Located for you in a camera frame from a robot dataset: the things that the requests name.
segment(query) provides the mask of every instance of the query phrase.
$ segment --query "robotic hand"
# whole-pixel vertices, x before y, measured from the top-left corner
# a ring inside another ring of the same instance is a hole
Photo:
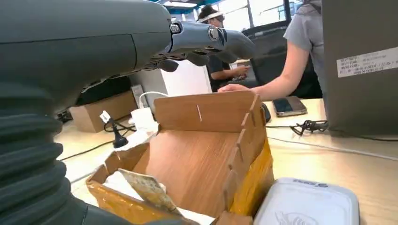
[[[2,225],[129,224],[70,193],[53,139],[62,124],[51,115],[100,78],[254,53],[240,32],[172,24],[162,5],[146,0],[2,0],[0,30]]]
[[[209,24],[177,21],[170,25],[170,32],[172,40],[169,45],[154,55],[144,69],[161,68],[174,72],[178,63],[173,60],[189,60],[197,66],[204,66],[208,55],[233,63],[238,58],[250,59],[255,52],[253,42],[241,32]]]

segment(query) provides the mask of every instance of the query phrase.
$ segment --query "white lid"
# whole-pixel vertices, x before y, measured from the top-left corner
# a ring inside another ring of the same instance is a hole
[[[358,200],[343,187],[280,178],[268,192],[254,224],[358,225]]]

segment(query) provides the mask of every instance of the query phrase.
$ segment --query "black plug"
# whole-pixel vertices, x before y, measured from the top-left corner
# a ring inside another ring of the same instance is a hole
[[[112,129],[113,129],[113,133],[115,134],[115,140],[112,142],[113,147],[116,149],[116,148],[120,148],[120,147],[122,147],[122,146],[128,144],[129,141],[127,140],[127,138],[123,137],[123,136],[119,133],[119,131],[117,130],[116,124],[115,124],[115,122],[113,121],[113,119],[110,119],[109,122],[111,123]]]

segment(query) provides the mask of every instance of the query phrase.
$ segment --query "woman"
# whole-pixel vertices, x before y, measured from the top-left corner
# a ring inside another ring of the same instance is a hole
[[[229,84],[218,91],[251,90],[257,93],[263,101],[285,97],[297,88],[306,68],[308,55],[311,54],[314,71],[318,75],[325,98],[321,0],[305,1],[292,18],[284,37],[287,39],[287,56],[279,77],[252,89],[238,84]]]
[[[221,12],[213,9],[211,5],[206,5],[203,7],[202,11],[198,16],[198,22],[211,24],[215,27],[224,27],[222,22],[224,21],[224,16]],[[228,81],[231,81],[235,77],[246,76],[247,70],[250,67],[237,67],[231,69],[228,63],[225,63],[215,57],[214,55],[209,56],[209,63],[207,64],[207,69],[209,71],[210,85],[213,92],[223,86]]]

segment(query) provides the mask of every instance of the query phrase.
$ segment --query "ceiling light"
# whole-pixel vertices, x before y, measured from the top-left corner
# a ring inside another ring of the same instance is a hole
[[[164,6],[175,6],[175,7],[184,7],[184,8],[192,8],[195,7],[197,4],[195,3],[185,3],[179,1],[168,1],[163,4]]]

